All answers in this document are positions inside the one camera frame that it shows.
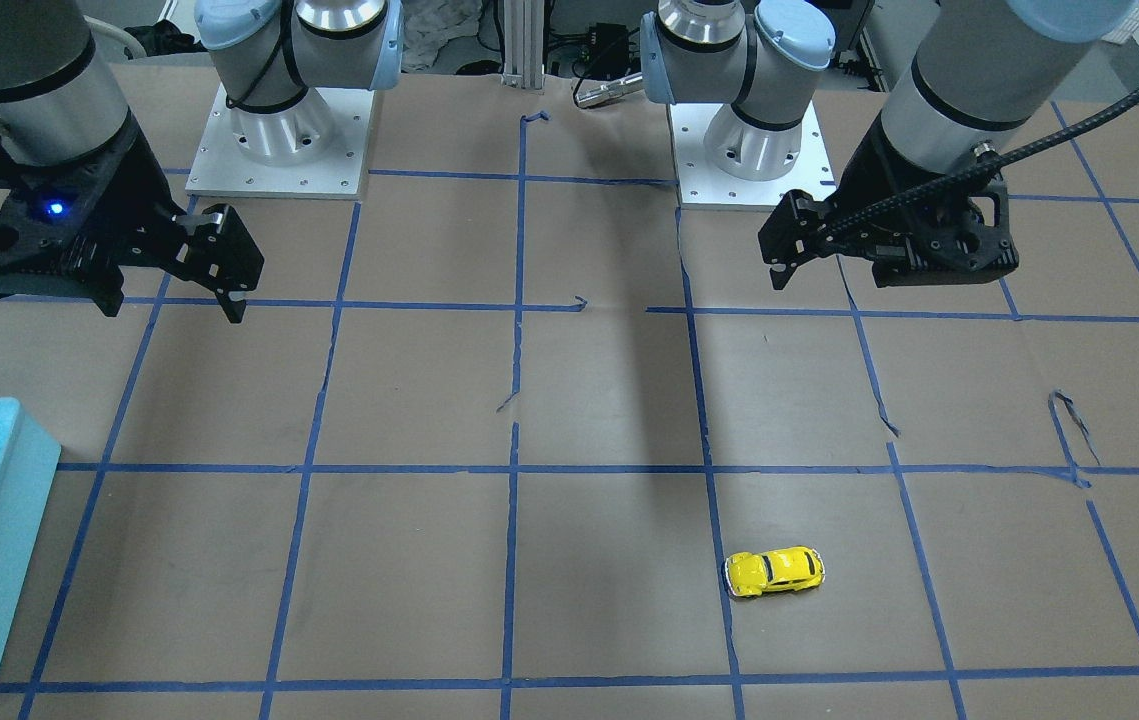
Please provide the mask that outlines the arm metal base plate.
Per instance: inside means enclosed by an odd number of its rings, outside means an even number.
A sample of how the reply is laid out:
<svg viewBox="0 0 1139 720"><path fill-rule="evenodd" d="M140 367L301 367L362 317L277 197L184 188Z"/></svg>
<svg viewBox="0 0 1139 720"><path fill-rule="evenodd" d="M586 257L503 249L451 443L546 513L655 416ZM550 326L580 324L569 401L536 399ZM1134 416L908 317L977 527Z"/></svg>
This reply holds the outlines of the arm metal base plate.
<svg viewBox="0 0 1139 720"><path fill-rule="evenodd" d="M726 104L667 108L682 208L770 211L784 193L823 201L837 188L813 105L798 126L748 126Z"/></svg>
<svg viewBox="0 0 1139 720"><path fill-rule="evenodd" d="M359 201L380 95L310 88L294 108L255 114L218 95L186 190L218 199Z"/></svg>

